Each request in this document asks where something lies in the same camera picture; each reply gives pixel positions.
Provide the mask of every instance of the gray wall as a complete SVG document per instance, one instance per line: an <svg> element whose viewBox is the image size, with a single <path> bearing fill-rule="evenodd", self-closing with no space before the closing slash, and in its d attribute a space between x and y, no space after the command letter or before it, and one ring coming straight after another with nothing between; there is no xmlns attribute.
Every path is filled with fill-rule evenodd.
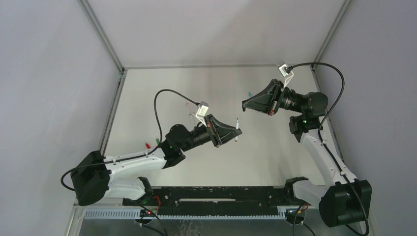
<svg viewBox="0 0 417 236"><path fill-rule="evenodd" d="M332 114L349 167L373 187L381 235L417 235L417 1L355 1L322 62L345 93ZM318 68L334 101L340 79Z"/></svg>
<svg viewBox="0 0 417 236"><path fill-rule="evenodd" d="M1 1L0 35L0 234L63 235L119 73L75 0Z"/></svg>

